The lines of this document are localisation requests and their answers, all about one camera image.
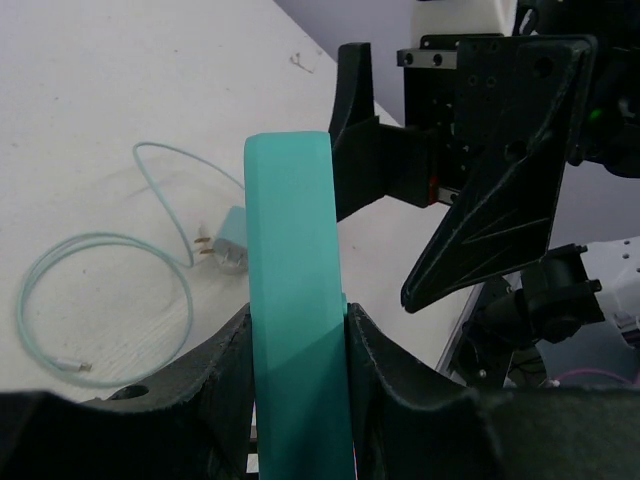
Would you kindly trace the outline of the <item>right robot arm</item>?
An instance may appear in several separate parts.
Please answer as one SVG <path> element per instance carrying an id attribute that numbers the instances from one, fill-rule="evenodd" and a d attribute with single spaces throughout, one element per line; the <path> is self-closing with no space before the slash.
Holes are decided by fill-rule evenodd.
<path id="1" fill-rule="evenodd" d="M 639 5 L 422 1 L 414 39 L 396 56 L 401 127 L 375 114 L 370 45 L 338 50 L 337 216 L 387 196 L 448 206 L 401 303 L 415 313 L 481 285 L 452 365 L 469 383 L 500 385 L 515 352 L 604 318 L 584 248 L 550 239 L 567 165 L 639 174 Z"/>

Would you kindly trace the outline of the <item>teal power strip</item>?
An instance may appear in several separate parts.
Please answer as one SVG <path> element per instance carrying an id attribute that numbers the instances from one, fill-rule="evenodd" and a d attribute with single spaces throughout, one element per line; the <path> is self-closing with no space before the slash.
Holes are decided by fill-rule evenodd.
<path id="1" fill-rule="evenodd" d="M 244 149 L 259 475 L 355 475 L 332 155 L 324 132 Z"/>

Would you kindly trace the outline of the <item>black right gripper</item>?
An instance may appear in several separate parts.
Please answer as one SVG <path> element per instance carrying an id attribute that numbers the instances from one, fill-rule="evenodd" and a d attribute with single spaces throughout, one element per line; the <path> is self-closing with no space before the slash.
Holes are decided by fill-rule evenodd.
<path id="1" fill-rule="evenodd" d="M 385 196 L 419 208 L 454 201 L 402 287 L 407 312 L 546 253 L 597 50 L 586 34 L 423 34 L 397 53 L 399 127 L 375 113 L 371 46 L 339 47 L 337 219 Z"/>

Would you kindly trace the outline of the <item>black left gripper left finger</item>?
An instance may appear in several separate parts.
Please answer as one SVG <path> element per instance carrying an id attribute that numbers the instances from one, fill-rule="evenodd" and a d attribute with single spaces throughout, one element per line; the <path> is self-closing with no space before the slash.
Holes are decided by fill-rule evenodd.
<path id="1" fill-rule="evenodd" d="M 4 479 L 243 479 L 254 403 L 243 306 L 158 372 L 105 400 L 1 396 Z"/>

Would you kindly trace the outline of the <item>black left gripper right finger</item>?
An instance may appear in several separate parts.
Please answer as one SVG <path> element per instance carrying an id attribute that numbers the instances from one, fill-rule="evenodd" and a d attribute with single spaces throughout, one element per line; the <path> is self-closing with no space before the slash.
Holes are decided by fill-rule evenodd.
<path id="1" fill-rule="evenodd" d="M 639 393 L 631 387 L 459 385 L 347 316 L 361 479 L 635 479 Z"/>

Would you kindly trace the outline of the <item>light blue usb charger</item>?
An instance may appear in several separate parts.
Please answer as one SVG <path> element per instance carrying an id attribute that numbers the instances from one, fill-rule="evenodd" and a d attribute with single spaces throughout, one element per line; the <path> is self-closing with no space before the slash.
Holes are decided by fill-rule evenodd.
<path id="1" fill-rule="evenodd" d="M 248 269 L 246 211 L 232 206 L 226 213 L 215 235 L 202 223 L 194 240 L 196 252 L 213 258 L 217 267 L 226 274 L 243 274 Z"/>

